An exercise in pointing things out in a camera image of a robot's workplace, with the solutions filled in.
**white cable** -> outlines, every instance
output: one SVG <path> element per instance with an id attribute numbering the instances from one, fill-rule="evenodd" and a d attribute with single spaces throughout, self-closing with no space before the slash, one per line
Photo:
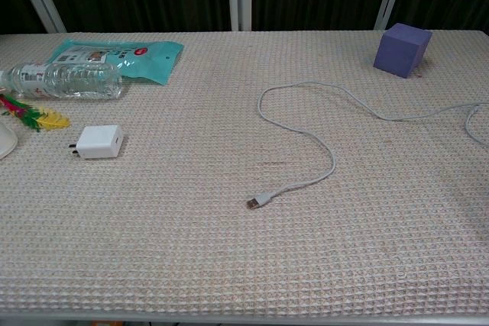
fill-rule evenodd
<path id="1" fill-rule="evenodd" d="M 273 191 L 273 192 L 263 192 L 261 194 L 256 195 L 252 200 L 248 201 L 248 207 L 250 209 L 260 208 L 261 206 L 267 204 L 272 198 L 274 198 L 277 195 L 280 195 L 280 194 L 282 194 L 282 193 L 284 193 L 286 191 L 290 191 L 290 190 L 294 190 L 294 189 L 299 189 L 299 188 L 304 187 L 304 186 L 312 185 L 314 183 L 317 183 L 319 181 L 324 180 L 326 177 L 330 176 L 333 172 L 335 172 L 335 168 L 336 168 L 336 155 L 333 153 L 333 151 L 331 150 L 331 148 L 329 148 L 328 145 L 326 145 L 326 143 L 324 141 L 322 141 L 317 135 L 315 135 L 314 133 L 312 133 L 310 131 L 296 129 L 294 127 L 291 127 L 291 126 L 282 124 L 282 123 L 280 123 L 278 121 L 275 121 L 275 120 L 273 120 L 271 118 L 268 118 L 267 116 L 265 116 L 265 114 L 261 110 L 261 103 L 263 101 L 263 97 L 269 91 L 273 91 L 275 89 L 283 89 L 283 88 L 290 88 L 290 87 L 295 87 L 295 86 L 301 86 L 302 84 L 319 84 L 319 85 L 325 86 L 325 87 L 331 87 L 331 88 L 340 89 L 343 92 L 345 92 L 346 94 L 348 94 L 350 97 L 352 97 L 359 105 L 361 105 L 362 107 L 364 107 L 365 109 L 367 109 L 373 116 L 375 116 L 375 117 L 377 117 L 377 118 L 379 118 L 381 120 L 385 120 L 385 121 L 405 121 L 405 120 L 413 120 L 413 119 L 416 119 L 416 118 L 428 118 L 430 116 L 440 114 L 440 113 L 442 113 L 444 111 L 452 110 L 453 108 L 460 108 L 460 107 L 468 107 L 468 106 L 470 106 L 470 107 L 472 107 L 472 109 L 470 110 L 470 112 L 469 112 L 469 114 L 467 116 L 467 119 L 465 120 L 465 130 L 467 131 L 467 134 L 468 134 L 469 137 L 471 137 L 472 139 L 474 139 L 478 143 L 484 145 L 485 147 L 489 146 L 489 144 L 486 144 L 486 143 L 480 141 L 479 139 L 477 139 L 471 133 L 471 131 L 469 130 L 469 122 L 470 122 L 472 116 L 475 114 L 475 112 L 477 112 L 477 110 L 480 107 L 480 105 L 489 105 L 489 102 L 469 102 L 469 103 L 462 103 L 460 105 L 453 105 L 453 106 L 449 106 L 449 107 L 445 107 L 445 108 L 440 108 L 439 110 L 435 110 L 435 111 L 432 111 L 432 112 L 430 112 L 428 114 L 424 114 L 424 115 L 408 115 L 408 116 L 398 116 L 398 117 L 395 117 L 395 118 L 390 118 L 390 117 L 383 116 L 383 115 L 379 114 L 373 108 L 369 107 L 365 102 L 363 102 L 362 100 L 360 100 L 359 98 L 357 98 L 347 88 L 342 87 L 342 86 L 336 86 L 334 84 L 327 84 L 327 83 L 322 83 L 322 82 L 298 82 L 298 83 L 292 83 L 292 84 L 285 84 L 285 85 L 282 85 L 282 86 L 270 87 L 268 89 L 265 89 L 260 94 L 260 97 L 258 97 L 257 109 L 258 109 L 258 113 L 260 114 L 260 116 L 265 121 L 268 121 L 268 122 L 270 122 L 270 123 L 272 123 L 272 124 L 274 124 L 274 125 L 276 125 L 278 127 L 281 127 L 283 129 L 287 129 L 287 130 L 290 130 L 290 131 L 295 131 L 297 133 L 306 135 L 307 137 L 311 137 L 313 140 L 317 141 L 319 143 L 319 145 L 321 145 L 322 147 L 325 148 L 326 152 L 331 157 L 332 165 L 331 165 L 331 168 L 328 168 L 324 173 L 322 173 L 320 176 L 316 177 L 315 179 L 310 179 L 310 180 L 306 180 L 306 181 L 302 181 L 302 182 L 294 182 L 294 183 L 291 183 L 289 185 L 286 185 L 286 186 L 284 186 L 281 189 L 278 189 L 276 191 Z"/>

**white bowl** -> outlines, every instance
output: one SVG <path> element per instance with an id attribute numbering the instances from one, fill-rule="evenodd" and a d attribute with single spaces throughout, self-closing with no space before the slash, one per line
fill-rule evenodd
<path id="1" fill-rule="evenodd" d="M 0 122 L 0 159 L 13 151 L 17 145 L 17 135 Z"/>

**feather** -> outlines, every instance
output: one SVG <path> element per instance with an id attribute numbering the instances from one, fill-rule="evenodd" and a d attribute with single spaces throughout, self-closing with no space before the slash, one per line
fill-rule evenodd
<path id="1" fill-rule="evenodd" d="M 39 131 L 62 129 L 70 126 L 70 120 L 49 108 L 36 108 L 19 102 L 8 95 L 0 94 L 0 105 L 7 108 L 8 112 L 19 118 L 28 127 Z"/>
<path id="2" fill-rule="evenodd" d="M 39 108 L 42 114 L 37 123 L 45 130 L 63 129 L 70 126 L 70 120 L 49 108 Z"/>

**purple box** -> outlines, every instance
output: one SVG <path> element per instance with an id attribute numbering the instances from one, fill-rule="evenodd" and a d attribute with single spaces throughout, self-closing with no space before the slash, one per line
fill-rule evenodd
<path id="1" fill-rule="evenodd" d="M 384 32 L 374 66 L 407 78 L 421 63 L 432 33 L 396 23 Z"/>

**beige tablecloth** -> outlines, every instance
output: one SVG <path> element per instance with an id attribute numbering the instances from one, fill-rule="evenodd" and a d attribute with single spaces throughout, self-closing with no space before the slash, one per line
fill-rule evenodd
<path id="1" fill-rule="evenodd" d="M 467 108 L 378 120 L 340 91 L 271 92 L 264 110 L 317 133 L 333 176 L 255 211 L 259 192 L 330 164 L 320 147 L 260 119 L 268 86 L 347 86 L 388 115 L 489 100 L 489 37 L 434 31 L 401 79 L 372 67 L 379 31 L 45 34 L 0 37 L 0 68 L 45 61 L 65 38 L 175 40 L 167 86 L 116 102 L 44 101 L 70 117 L 0 161 L 0 314 L 128 311 L 316 317 L 487 314 L 489 150 Z M 489 108 L 471 123 L 489 141 Z M 82 160 L 86 125 L 119 124 L 119 157 Z"/>

